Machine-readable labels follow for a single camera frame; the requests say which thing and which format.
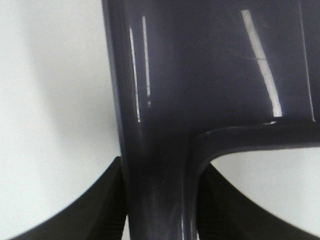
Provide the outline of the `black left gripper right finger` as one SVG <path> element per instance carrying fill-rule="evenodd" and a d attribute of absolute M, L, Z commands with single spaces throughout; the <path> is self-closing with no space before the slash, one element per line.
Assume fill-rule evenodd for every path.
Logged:
<path fill-rule="evenodd" d="M 316 240 L 255 204 L 212 165 L 199 179 L 196 225 L 201 240 Z"/>

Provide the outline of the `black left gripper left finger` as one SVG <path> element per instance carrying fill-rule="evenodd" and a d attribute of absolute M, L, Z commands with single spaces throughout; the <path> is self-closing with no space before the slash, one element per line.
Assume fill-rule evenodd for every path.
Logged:
<path fill-rule="evenodd" d="M 78 199 L 16 240 L 120 240 L 128 214 L 121 158 Z"/>

